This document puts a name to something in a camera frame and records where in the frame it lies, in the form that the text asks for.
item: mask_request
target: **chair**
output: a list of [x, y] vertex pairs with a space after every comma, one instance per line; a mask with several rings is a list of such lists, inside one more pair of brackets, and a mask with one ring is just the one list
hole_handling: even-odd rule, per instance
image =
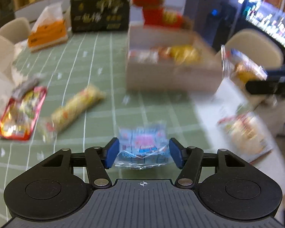
[[28, 39], [31, 27], [27, 18], [16, 18], [0, 28], [0, 36], [8, 39], [13, 44]]
[[[283, 53], [279, 47], [257, 30], [239, 31], [225, 44], [225, 48], [239, 50], [265, 69], [278, 68], [283, 64]], [[221, 51], [216, 58], [221, 59]]]
[[64, 21], [65, 21], [65, 25], [66, 25], [66, 29], [69, 29], [72, 26], [71, 23], [71, 7], [69, 7], [65, 14], [64, 14]]
[[11, 83], [14, 83], [12, 75], [12, 64], [14, 60], [14, 44], [0, 36], [0, 73]]

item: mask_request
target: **cardboard box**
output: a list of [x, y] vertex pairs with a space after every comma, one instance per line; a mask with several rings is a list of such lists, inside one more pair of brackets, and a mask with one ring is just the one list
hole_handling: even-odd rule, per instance
[[[215, 93], [222, 82], [222, 65], [215, 51], [196, 32], [160, 27], [130, 26], [126, 65], [128, 90], [181, 90]], [[201, 50], [201, 62], [176, 66], [171, 60], [139, 63], [129, 58], [130, 50], [157, 46], [193, 45]]]

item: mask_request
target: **table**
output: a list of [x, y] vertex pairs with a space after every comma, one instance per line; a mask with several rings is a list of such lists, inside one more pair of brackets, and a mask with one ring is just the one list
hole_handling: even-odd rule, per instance
[[[236, 107], [246, 102], [237, 87], [223, 81], [214, 96], [127, 92], [126, 44], [126, 33], [86, 33], [74, 35], [63, 45], [37, 53], [26, 49], [20, 54], [15, 65], [21, 73], [45, 74], [41, 84], [48, 87], [48, 94], [40, 119], [49, 116], [89, 83], [105, 91], [107, 97], [82, 114], [52, 144], [43, 143], [37, 131], [27, 142], [0, 139], [0, 227], [11, 218], [3, 200], [3, 191], [12, 179], [61, 148], [67, 147], [78, 153], [92, 146], [104, 146], [117, 136], [118, 127], [166, 121], [169, 137], [177, 138], [184, 146], [200, 147], [205, 152], [231, 148], [216, 122], [223, 116], [234, 114]], [[285, 193], [285, 164], [277, 148], [256, 166], [276, 180]], [[108, 170], [112, 182], [117, 178], [171, 178], [174, 181], [179, 172], [174, 164], [141, 171], [116, 167]], [[213, 173], [213, 168], [203, 168], [201, 180]], [[88, 182], [85, 169], [75, 168], [74, 174]]]

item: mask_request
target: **red toy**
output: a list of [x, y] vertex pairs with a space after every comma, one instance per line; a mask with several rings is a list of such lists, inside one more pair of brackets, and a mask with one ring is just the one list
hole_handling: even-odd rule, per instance
[[192, 29], [192, 21], [174, 11], [166, 11], [164, 0], [132, 0], [132, 4], [142, 7], [145, 25], [170, 28]]

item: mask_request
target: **checkered tablecloth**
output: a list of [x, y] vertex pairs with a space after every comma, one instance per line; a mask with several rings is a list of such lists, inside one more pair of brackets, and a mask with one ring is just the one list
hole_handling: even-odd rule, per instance
[[[15, 65], [24, 75], [45, 74], [41, 83], [48, 87], [40, 119], [89, 83], [107, 93], [106, 99], [83, 113], [52, 144], [45, 144], [37, 131], [27, 142], [0, 139], [0, 227], [10, 218], [3, 200], [6, 185], [30, 167], [61, 148], [73, 153], [92, 146], [104, 146], [117, 136], [119, 127], [132, 128], [165, 121], [169, 137], [184, 146], [208, 149], [209, 145], [195, 115], [194, 104], [186, 93], [140, 93], [125, 89], [126, 33], [86, 33], [70, 37], [66, 44], [36, 53], [24, 50]], [[180, 170], [174, 164], [147, 170], [108, 170], [112, 182], [117, 178], [176, 179]], [[87, 172], [75, 168], [74, 174], [88, 182]]]

